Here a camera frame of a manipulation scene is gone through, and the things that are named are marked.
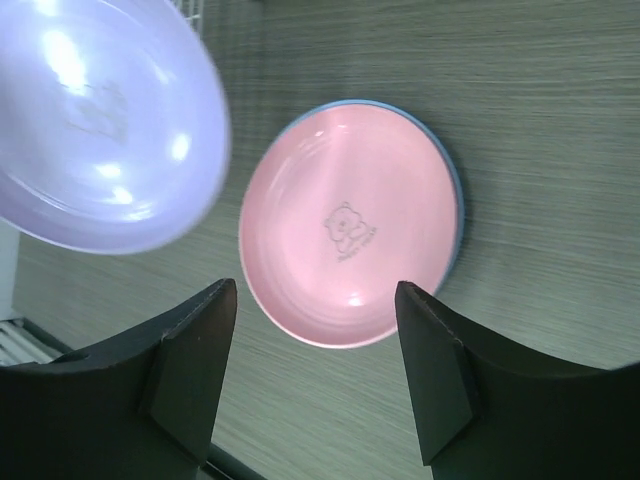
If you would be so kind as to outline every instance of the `pink plate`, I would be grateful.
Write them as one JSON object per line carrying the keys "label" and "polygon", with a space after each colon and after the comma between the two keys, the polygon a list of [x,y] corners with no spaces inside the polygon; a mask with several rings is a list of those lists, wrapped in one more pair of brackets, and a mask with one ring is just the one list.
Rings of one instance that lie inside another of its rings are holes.
{"label": "pink plate", "polygon": [[393,334],[394,293],[430,293],[458,252],[458,178],[408,114],[369,101],[324,105],[290,125],[256,169],[240,257],[267,316],[293,337],[354,348]]}

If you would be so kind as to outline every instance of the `embossed bear design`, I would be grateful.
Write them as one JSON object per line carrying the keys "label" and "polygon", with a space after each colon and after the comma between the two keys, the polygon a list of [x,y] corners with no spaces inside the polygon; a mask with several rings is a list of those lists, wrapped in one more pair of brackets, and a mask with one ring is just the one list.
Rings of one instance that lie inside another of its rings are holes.
{"label": "embossed bear design", "polygon": [[343,202],[335,209],[325,220],[324,226],[328,229],[338,252],[343,255],[341,260],[355,255],[359,247],[376,231],[362,220],[362,215],[353,210],[348,202]]}
{"label": "embossed bear design", "polygon": [[64,87],[67,124],[94,135],[104,135],[120,144],[127,142],[128,104],[114,83],[99,87],[84,85],[82,94]]}

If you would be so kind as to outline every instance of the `plate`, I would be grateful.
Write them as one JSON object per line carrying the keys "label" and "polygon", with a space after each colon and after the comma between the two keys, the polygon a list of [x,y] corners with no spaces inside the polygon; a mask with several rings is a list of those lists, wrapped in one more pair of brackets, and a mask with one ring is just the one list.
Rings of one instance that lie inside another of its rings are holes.
{"label": "plate", "polygon": [[155,249],[226,177],[218,73],[164,0],[0,5],[0,217],[65,248]]}
{"label": "plate", "polygon": [[418,120],[378,102],[324,105],[287,127],[253,174],[239,225],[244,275],[298,340],[369,345],[397,330],[398,281],[441,286],[463,205],[452,162]]}

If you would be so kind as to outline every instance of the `wood grain table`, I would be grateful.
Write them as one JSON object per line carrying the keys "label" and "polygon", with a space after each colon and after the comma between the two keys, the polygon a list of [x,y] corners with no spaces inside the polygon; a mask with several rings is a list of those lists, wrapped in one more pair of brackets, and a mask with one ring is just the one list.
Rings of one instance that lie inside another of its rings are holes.
{"label": "wood grain table", "polygon": [[640,3],[218,0],[206,15],[235,135],[219,203],[144,255],[23,237],[18,311],[80,347],[233,277],[214,441],[273,480],[429,478],[397,336],[303,345],[260,312],[238,260],[242,194],[270,141],[307,109],[358,97],[422,119],[461,172],[467,233],[443,301],[562,358],[640,360]]}

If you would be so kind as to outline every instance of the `plate rim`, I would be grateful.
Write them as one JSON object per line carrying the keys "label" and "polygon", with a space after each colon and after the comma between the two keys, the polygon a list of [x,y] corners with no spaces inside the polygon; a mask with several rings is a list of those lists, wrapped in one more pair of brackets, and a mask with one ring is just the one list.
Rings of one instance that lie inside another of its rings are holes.
{"label": "plate rim", "polygon": [[455,164],[453,163],[453,160],[451,159],[447,149],[444,147],[444,145],[442,144],[442,142],[440,141],[440,139],[435,135],[435,133],[433,133],[433,131],[426,126],[425,123],[423,123],[422,121],[418,120],[415,116],[413,116],[412,114],[408,113],[405,110],[402,110],[399,107],[396,107],[394,105],[388,104],[388,103],[384,103],[384,102],[380,102],[377,100],[368,100],[368,99],[358,99],[358,98],[354,98],[354,99],[343,99],[343,100],[335,100],[332,102],[328,102],[328,103],[324,103],[322,105],[319,105],[317,107],[314,107],[308,111],[306,111],[305,113],[297,116],[294,120],[292,120],[290,123],[288,123],[281,131],[280,133],[274,138],[274,140],[269,144],[269,146],[267,147],[267,149],[264,151],[262,157],[260,158],[260,161],[258,162],[258,164],[256,165],[256,167],[253,170],[253,173],[251,174],[251,178],[249,180],[249,183],[247,184],[247,187],[245,189],[245,192],[243,194],[243,198],[242,198],[242,203],[240,206],[240,216],[238,218],[238,251],[239,251],[239,255],[240,255],[240,265],[242,268],[242,274],[244,275],[244,279],[247,283],[247,287],[249,288],[249,291],[251,293],[251,296],[253,297],[254,301],[258,304],[258,306],[260,307],[260,310],[262,310],[262,312],[267,316],[267,318],[273,323],[275,324],[280,330],[284,331],[287,335],[295,338],[296,340],[301,341],[302,343],[306,343],[308,345],[312,345],[315,347],[320,347],[320,348],[325,348],[325,349],[330,349],[330,350],[348,350],[348,349],[354,349],[354,348],[360,348],[360,347],[366,347],[368,345],[373,345],[375,343],[378,343],[390,336],[392,336],[394,333],[396,333],[398,331],[398,327],[397,327],[397,323],[393,328],[390,328],[388,330],[386,330],[385,332],[376,335],[375,337],[372,337],[370,339],[364,340],[364,341],[358,341],[358,342],[350,342],[350,343],[344,343],[344,344],[327,344],[327,343],[322,343],[322,342],[317,342],[314,340],[310,340],[308,338],[302,337],[298,334],[296,334],[295,332],[292,332],[290,329],[286,328],[284,325],[282,325],[282,323],[280,323],[277,319],[275,319],[269,312],[268,310],[264,307],[262,301],[260,300],[260,298],[258,297],[258,295],[256,295],[255,293],[255,289],[252,285],[252,282],[250,280],[250,275],[248,273],[248,269],[247,269],[247,264],[244,258],[244,248],[243,248],[243,216],[244,216],[244,211],[245,211],[245,206],[246,206],[246,198],[247,195],[249,193],[249,191],[251,190],[251,184],[253,183],[253,179],[254,176],[256,174],[256,171],[258,170],[258,168],[260,167],[260,164],[262,163],[262,161],[264,160],[264,158],[268,155],[268,153],[271,151],[271,149],[274,147],[274,145],[276,143],[278,143],[278,141],[280,140],[281,137],[283,137],[284,135],[287,134],[287,132],[289,130],[291,130],[292,128],[294,128],[295,126],[297,126],[299,123],[303,122],[304,120],[308,119],[309,117],[323,112],[325,110],[329,110],[331,108],[336,108],[336,107],[342,107],[342,106],[348,106],[348,105],[365,105],[365,106],[370,106],[370,107],[377,107],[377,108],[382,108],[385,110],[389,110],[397,115],[400,115],[401,117],[405,118],[406,120],[409,120],[414,126],[416,126],[432,143],[433,145],[436,147],[436,149],[438,150],[438,153],[440,154],[441,158],[444,160],[444,163],[447,167],[447,171],[449,172],[449,178],[451,179],[451,183],[453,184],[453,188],[454,188],[454,192],[455,192],[455,197],[456,197],[456,204],[457,204],[457,212],[456,212],[456,239],[454,241],[454,247],[453,250],[451,252],[451,255],[449,256],[449,261],[448,261],[448,265],[447,265],[447,270],[445,272],[445,274],[442,276],[442,279],[440,281],[440,283],[438,284],[438,286],[434,289],[433,295],[436,295],[440,289],[442,288],[442,286],[446,283],[446,281],[448,280],[451,271],[453,270],[453,267],[456,264],[456,260],[458,259],[458,256],[460,254],[460,250],[462,247],[462,242],[464,239],[464,231],[465,231],[465,218],[466,218],[466,209],[465,209],[465,201],[464,201],[464,194],[463,194],[463,189],[462,189],[462,182],[460,180],[460,176],[458,174],[458,170],[455,167]]}

